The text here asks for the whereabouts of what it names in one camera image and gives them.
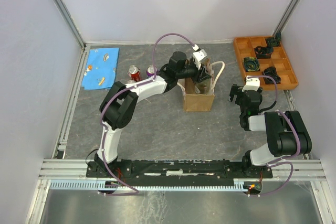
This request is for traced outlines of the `purple Fanta can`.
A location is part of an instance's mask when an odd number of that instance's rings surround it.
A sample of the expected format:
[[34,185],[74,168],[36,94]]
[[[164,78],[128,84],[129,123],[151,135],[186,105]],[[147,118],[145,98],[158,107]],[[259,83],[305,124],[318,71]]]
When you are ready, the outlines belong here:
[[154,77],[157,74],[157,68],[154,65],[149,65],[146,69],[147,78]]

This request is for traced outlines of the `red cola can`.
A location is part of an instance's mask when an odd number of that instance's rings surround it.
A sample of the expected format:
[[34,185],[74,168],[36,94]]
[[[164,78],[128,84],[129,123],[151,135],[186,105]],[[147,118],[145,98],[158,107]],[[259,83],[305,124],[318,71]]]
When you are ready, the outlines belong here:
[[140,69],[137,66],[135,66],[135,65],[131,65],[128,68],[128,75],[135,82],[139,82],[139,81],[142,80],[141,79],[141,74],[140,74]]

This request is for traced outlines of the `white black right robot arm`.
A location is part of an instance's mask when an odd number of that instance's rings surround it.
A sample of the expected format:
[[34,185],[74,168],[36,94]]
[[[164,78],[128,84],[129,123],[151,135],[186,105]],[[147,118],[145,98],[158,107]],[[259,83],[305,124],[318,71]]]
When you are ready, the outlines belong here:
[[251,132],[265,132],[266,144],[247,151],[241,162],[235,162],[233,167],[226,168],[240,172],[246,177],[256,177],[269,172],[268,165],[286,158],[309,154],[312,150],[312,140],[298,111],[270,112],[276,102],[270,107],[260,109],[263,101],[262,88],[248,88],[233,84],[229,100],[240,108],[239,123],[242,129]]

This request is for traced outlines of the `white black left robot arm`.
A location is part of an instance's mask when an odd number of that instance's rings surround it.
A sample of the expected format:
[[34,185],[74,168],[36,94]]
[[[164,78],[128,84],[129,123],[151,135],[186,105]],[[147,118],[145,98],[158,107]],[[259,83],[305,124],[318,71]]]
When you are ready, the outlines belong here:
[[122,129],[131,121],[138,102],[173,89],[180,79],[198,83],[210,77],[206,70],[207,53],[201,49],[191,59],[176,51],[156,75],[133,84],[115,82],[100,106],[102,138],[94,157],[98,171],[105,177],[116,171],[118,144]]

